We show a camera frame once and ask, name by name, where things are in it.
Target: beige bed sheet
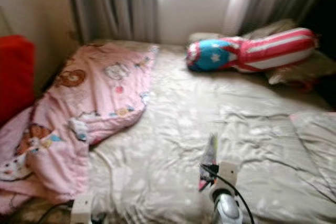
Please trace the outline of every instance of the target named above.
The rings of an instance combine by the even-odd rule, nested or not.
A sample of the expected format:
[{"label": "beige bed sheet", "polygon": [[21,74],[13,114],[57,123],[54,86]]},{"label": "beige bed sheet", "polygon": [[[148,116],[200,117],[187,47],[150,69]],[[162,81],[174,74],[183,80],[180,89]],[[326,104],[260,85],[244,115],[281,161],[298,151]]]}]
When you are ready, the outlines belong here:
[{"label": "beige bed sheet", "polygon": [[[336,222],[336,205],[315,189],[323,181],[288,118],[326,110],[316,94],[271,87],[260,74],[189,72],[182,46],[161,46],[139,123],[90,152],[93,210],[106,211],[109,223],[209,223],[212,205],[208,191],[197,191],[198,164],[216,133],[218,160],[238,165],[237,188],[256,223]],[[49,206],[34,199],[12,223],[36,221]],[[67,221],[63,212],[48,219]]]}]

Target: red cushion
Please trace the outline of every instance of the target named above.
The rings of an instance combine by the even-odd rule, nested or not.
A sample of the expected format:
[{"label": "red cushion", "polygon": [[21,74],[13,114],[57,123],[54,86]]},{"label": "red cushion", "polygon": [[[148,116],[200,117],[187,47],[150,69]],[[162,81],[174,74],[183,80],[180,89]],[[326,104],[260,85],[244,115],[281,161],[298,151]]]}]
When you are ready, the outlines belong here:
[{"label": "red cushion", "polygon": [[34,102],[34,49],[19,35],[0,38],[0,127]]}]

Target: wall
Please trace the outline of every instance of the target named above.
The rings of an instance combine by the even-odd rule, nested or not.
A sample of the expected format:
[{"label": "wall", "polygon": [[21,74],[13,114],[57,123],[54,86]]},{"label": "wall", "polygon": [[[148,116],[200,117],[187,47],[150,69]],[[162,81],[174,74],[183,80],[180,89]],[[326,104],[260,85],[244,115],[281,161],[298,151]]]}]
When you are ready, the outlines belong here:
[{"label": "wall", "polygon": [[15,34],[27,37],[36,45],[36,93],[57,71],[76,43],[68,36],[73,30],[67,0],[0,0]]},{"label": "wall", "polygon": [[229,0],[159,0],[159,39],[165,44],[184,44],[195,32],[223,33]]}]

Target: pink comforter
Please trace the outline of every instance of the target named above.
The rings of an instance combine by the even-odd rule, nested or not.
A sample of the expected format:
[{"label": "pink comforter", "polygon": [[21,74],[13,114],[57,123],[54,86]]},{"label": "pink comforter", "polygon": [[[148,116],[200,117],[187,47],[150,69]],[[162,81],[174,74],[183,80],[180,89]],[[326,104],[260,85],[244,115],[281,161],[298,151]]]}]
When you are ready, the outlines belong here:
[{"label": "pink comforter", "polygon": [[0,214],[30,197],[57,203],[88,188],[88,146],[134,124],[148,101],[154,53],[81,47],[32,108],[0,130]]}]

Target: power cord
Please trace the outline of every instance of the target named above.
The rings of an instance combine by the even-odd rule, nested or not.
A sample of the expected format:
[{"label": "power cord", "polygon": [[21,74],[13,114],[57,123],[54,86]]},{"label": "power cord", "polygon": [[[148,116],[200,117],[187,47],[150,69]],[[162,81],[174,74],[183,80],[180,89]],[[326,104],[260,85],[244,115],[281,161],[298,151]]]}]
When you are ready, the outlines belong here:
[{"label": "power cord", "polygon": [[246,201],[244,200],[244,198],[242,197],[240,192],[237,190],[237,188],[234,185],[232,185],[229,181],[225,180],[224,178],[220,177],[215,172],[213,172],[212,170],[207,168],[205,165],[200,164],[200,166],[201,166],[201,168],[205,169],[211,175],[219,178],[221,181],[223,181],[225,184],[227,184],[229,187],[231,187],[235,191],[235,194],[237,194],[240,197],[240,199],[242,200],[242,202],[243,202],[243,204],[244,204],[244,206],[247,210],[248,216],[250,217],[250,220],[251,220],[251,224],[254,224],[254,219],[253,219],[252,213],[251,213],[250,209],[248,208],[248,205],[247,205]]},{"label": "power cord", "polygon": [[39,220],[36,222],[36,224],[41,224],[41,223],[45,220],[45,218],[47,218],[48,215],[49,215],[52,211],[54,211],[56,208],[58,208],[58,207],[60,207],[60,206],[66,206],[66,207],[71,208],[71,207],[73,206],[73,203],[74,203],[73,200],[69,200],[69,201],[66,202],[66,203],[59,203],[59,204],[56,204],[56,205],[50,207],[50,208],[49,208],[49,209],[48,209],[48,210],[41,216],[41,218],[39,218]]}]

